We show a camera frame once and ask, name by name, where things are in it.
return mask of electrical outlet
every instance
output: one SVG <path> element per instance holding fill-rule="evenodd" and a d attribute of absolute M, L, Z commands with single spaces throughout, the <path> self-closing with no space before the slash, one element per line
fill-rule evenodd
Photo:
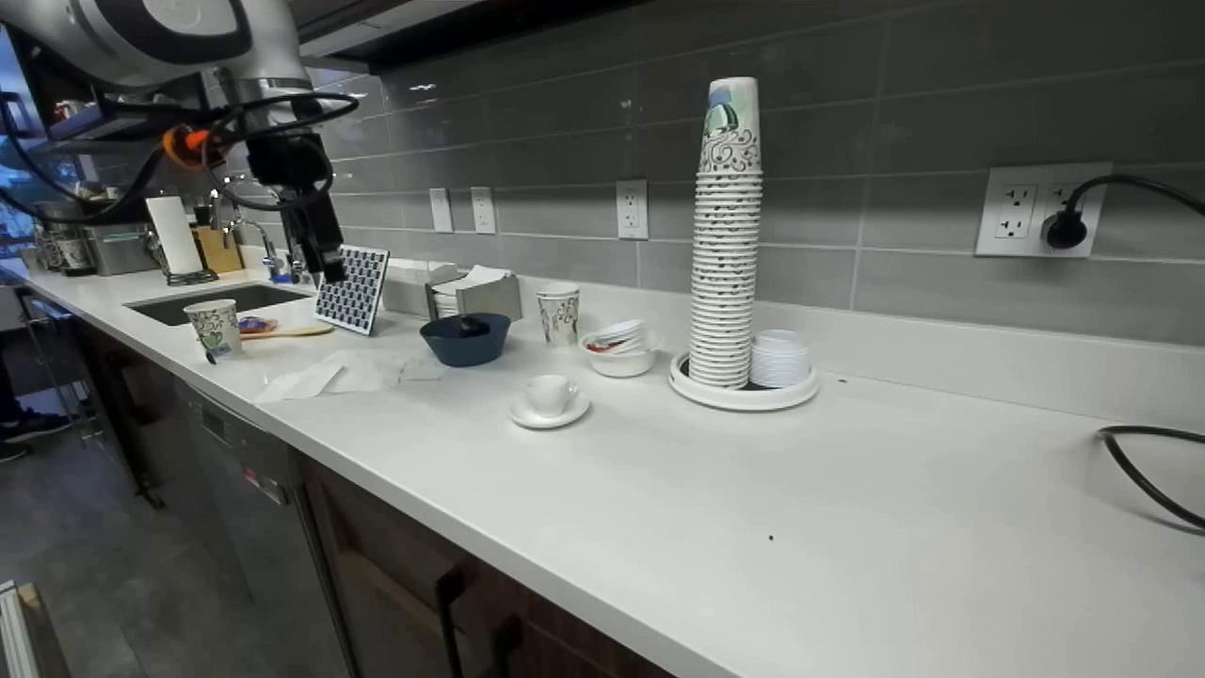
<path fill-rule="evenodd" d="M 1089 236 L 1078 247 L 1050 247 L 1044 240 L 1044 221 L 1060 211 L 1064 196 L 1112 175 L 1107 163 L 1097 165 L 1001 165 L 985 176 L 983 221 L 976 256 L 1013 256 L 1013 259 L 1086 259 L 1092 256 L 1104 187 L 1082 201 Z"/>
<path fill-rule="evenodd" d="M 476 231 L 478 231 L 478 234 L 496 234 L 489 187 L 484 187 L 484 185 L 476 185 L 471 196 L 476 196 Z"/>
<path fill-rule="evenodd" d="M 430 187 L 430 217 L 439 234 L 453 234 L 453 205 L 448 205 L 448 187 Z"/>
<path fill-rule="evenodd" d="M 646 236 L 646 181 L 619 181 L 612 185 L 612 214 L 619 236 Z"/>

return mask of stack of paper cups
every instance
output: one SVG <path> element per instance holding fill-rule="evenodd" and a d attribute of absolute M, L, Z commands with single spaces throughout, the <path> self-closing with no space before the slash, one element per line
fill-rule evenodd
<path fill-rule="evenodd" d="M 747 388 L 752 357 L 752 289 L 762 231 L 758 79 L 714 79 L 693 214 L 689 376 Z"/>
<path fill-rule="evenodd" d="M 193 217 L 184 211 L 184 201 L 179 196 L 150 196 L 148 211 L 150 211 L 150 225 L 158 234 L 167 273 L 169 274 L 194 274 L 202 263 L 199 263 L 199 253 L 193 240 Z"/>

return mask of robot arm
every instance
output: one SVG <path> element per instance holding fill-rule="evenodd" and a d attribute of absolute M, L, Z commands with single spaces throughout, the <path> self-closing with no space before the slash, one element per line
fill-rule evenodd
<path fill-rule="evenodd" d="M 282 187 L 280 211 L 306 268 L 344 279 L 344 234 L 315 187 L 331 175 L 329 156 L 306 124 L 275 128 L 280 112 L 314 112 L 286 0 L 0 0 L 0 24 L 124 89 L 220 73 L 226 102 L 250 108 L 250 165 L 258 185 Z"/>

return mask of checkered board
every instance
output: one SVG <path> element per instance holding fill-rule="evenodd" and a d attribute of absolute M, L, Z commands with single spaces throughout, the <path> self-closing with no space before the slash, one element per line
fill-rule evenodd
<path fill-rule="evenodd" d="M 371 337 L 388 274 L 388 247 L 344 245 L 340 253 L 348 279 L 329 284 L 315 295 L 315 318 L 353 337 Z"/>

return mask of wall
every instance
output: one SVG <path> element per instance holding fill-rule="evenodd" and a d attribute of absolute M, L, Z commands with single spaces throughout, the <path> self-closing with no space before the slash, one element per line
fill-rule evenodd
<path fill-rule="evenodd" d="M 1114 187 L 1092 263 L 971 259 L 990 165 L 1114 163 L 1205 194 L 1202 0 L 650 0 L 371 75 L 325 128 L 350 240 L 689 289 L 713 75 L 762 75 L 762 298 L 1205 344 L 1205 221 Z M 612 181 L 650 181 L 650 240 Z M 424 187 L 496 196 L 433 234 Z"/>

